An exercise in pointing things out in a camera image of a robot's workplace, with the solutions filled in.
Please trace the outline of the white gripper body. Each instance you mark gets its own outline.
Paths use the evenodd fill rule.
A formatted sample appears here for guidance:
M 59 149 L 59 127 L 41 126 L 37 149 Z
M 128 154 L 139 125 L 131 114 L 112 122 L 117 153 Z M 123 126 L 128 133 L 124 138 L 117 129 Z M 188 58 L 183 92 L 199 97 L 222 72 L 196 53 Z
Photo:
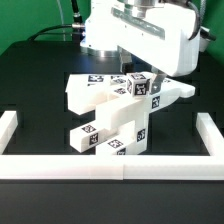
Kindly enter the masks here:
M 169 76 L 197 66 L 200 15 L 191 0 L 91 0 L 84 50 L 111 57 L 121 47 Z

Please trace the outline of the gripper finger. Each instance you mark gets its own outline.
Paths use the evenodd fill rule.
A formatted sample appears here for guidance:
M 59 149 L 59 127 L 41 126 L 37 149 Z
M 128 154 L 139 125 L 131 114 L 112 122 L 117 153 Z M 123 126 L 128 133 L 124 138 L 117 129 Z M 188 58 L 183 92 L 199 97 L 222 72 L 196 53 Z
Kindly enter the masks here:
M 166 74 L 157 68 L 152 68 L 151 71 L 153 76 L 150 81 L 150 93 L 155 94 L 161 90 L 161 85 L 166 77 Z
M 132 61 L 131 53 L 119 47 L 120 71 L 123 74 L 132 73 L 134 71 L 134 63 Z

